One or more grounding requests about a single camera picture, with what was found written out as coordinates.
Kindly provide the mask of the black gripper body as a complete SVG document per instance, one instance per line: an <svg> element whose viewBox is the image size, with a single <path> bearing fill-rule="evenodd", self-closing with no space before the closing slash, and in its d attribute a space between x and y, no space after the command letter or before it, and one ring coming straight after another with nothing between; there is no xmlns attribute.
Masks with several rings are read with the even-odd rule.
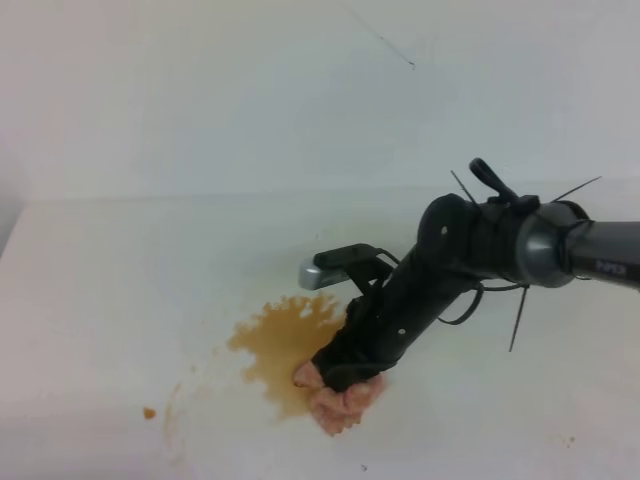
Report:
<svg viewBox="0 0 640 480"><path fill-rule="evenodd" d="M345 323L312 358L325 386L344 392L393 368L477 278L405 259L388 282L354 299Z"/></svg>

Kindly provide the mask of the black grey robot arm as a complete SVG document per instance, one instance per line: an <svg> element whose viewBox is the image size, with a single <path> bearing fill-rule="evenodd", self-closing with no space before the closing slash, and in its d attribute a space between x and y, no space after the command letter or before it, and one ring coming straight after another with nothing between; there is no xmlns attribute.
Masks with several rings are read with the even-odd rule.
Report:
<svg viewBox="0 0 640 480"><path fill-rule="evenodd" d="M460 295L472 291L481 301L487 280L559 288L578 277L638 288L638 223L596 222L570 201L475 205L448 194L428 206L402 260L360 243L302 266L306 290L352 281L361 292L312 362L325 385L344 392L393 368Z"/></svg>

